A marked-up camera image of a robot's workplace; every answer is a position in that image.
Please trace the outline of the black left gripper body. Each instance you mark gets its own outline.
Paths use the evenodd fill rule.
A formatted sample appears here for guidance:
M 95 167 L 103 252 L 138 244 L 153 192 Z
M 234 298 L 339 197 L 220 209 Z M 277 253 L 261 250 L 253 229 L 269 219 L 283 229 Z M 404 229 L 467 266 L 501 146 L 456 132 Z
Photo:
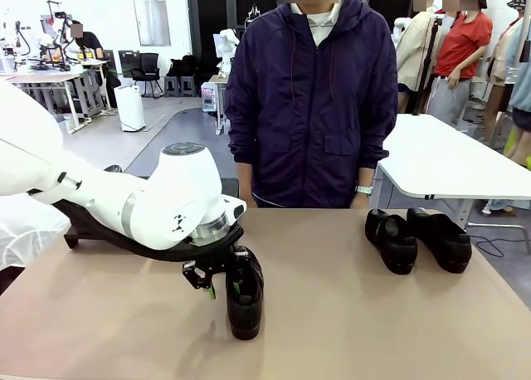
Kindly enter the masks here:
M 196 259 L 196 267 L 205 274 L 219 274 L 231 271 L 233 267 L 251 258 L 251 251 L 247 248 L 228 248 L 217 251 L 206 258 Z

